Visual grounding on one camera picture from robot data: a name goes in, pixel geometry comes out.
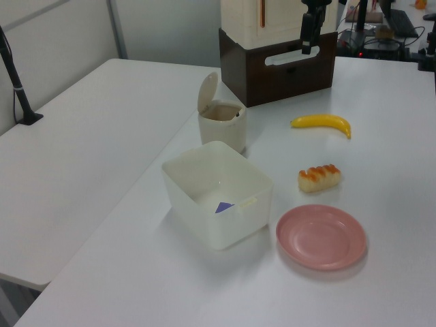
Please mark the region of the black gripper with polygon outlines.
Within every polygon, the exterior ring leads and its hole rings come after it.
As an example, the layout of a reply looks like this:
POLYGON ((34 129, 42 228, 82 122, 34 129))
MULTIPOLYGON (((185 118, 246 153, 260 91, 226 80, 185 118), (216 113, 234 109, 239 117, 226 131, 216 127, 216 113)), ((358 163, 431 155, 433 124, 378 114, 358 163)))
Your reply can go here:
POLYGON ((300 40, 302 42, 302 53, 309 55, 311 54, 311 38, 313 45, 318 43, 320 38, 324 23, 324 12, 329 5, 329 0, 302 0, 301 2, 307 6, 307 13, 302 16, 300 40))

